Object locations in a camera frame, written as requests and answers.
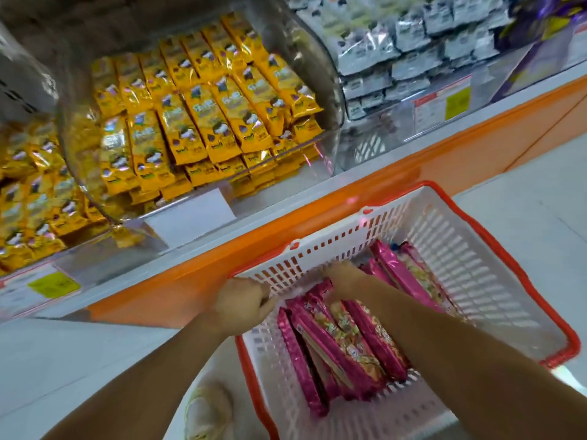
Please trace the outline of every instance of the beige shoe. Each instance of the beige shoe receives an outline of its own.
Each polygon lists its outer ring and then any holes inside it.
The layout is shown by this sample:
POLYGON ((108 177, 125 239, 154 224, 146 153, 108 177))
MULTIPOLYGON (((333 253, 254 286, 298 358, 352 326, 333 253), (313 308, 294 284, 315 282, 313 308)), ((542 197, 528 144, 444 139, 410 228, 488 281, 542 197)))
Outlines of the beige shoe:
POLYGON ((232 403, 218 384, 196 387, 186 408, 186 440, 220 440, 232 421, 232 403))

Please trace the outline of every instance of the white price tag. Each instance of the white price tag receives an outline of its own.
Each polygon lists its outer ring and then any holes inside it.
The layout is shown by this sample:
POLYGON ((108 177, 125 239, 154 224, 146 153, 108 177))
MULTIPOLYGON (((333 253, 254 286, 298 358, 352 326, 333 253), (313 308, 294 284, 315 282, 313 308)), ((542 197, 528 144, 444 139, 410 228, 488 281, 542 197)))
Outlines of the white price tag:
POLYGON ((428 131, 462 114, 471 106, 471 75, 414 100, 415 133, 428 131))
POLYGON ((218 188, 154 214, 145 221, 170 249, 235 220, 218 188))
POLYGON ((50 263, 17 274, 0 284, 0 319, 14 317, 80 289, 76 281, 50 263))
POLYGON ((569 43, 569 54, 563 69, 587 60, 587 21, 575 28, 569 43))

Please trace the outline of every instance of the person's left hand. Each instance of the person's left hand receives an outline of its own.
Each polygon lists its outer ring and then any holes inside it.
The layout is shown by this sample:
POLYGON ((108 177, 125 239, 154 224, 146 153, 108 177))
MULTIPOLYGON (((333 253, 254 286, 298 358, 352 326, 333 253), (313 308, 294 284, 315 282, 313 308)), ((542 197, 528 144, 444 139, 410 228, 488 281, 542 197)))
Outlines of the person's left hand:
POLYGON ((218 292, 211 313, 222 335, 241 335, 261 324, 275 307, 267 283, 249 278, 231 278, 218 292))

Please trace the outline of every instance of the forearm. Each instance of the forearm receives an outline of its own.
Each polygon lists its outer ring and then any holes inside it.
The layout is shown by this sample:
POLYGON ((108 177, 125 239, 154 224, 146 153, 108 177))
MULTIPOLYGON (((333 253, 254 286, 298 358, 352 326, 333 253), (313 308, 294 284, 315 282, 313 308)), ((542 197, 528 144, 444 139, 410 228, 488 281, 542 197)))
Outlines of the forearm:
POLYGON ((512 347, 373 276, 361 278, 356 288, 415 369, 476 437, 543 438, 561 429, 572 435, 574 421, 585 419, 583 396, 512 347))
POLYGON ((181 399, 225 337, 202 313, 114 378, 43 440, 161 440, 181 399))

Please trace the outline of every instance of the hand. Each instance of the hand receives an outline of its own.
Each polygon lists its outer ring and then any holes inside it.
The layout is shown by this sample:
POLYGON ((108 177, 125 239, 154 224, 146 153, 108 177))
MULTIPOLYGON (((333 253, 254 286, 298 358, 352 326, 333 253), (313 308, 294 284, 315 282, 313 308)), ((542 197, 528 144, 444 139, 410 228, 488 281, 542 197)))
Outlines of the hand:
POLYGON ((222 335, 241 335, 261 324, 275 307, 267 283, 249 278, 231 278, 218 292, 212 307, 213 324, 222 335))
POLYGON ((350 261, 334 262, 322 269, 324 278, 330 278, 334 291, 326 297, 328 304, 340 300, 360 299, 362 288, 356 283, 367 274, 355 267, 350 261))

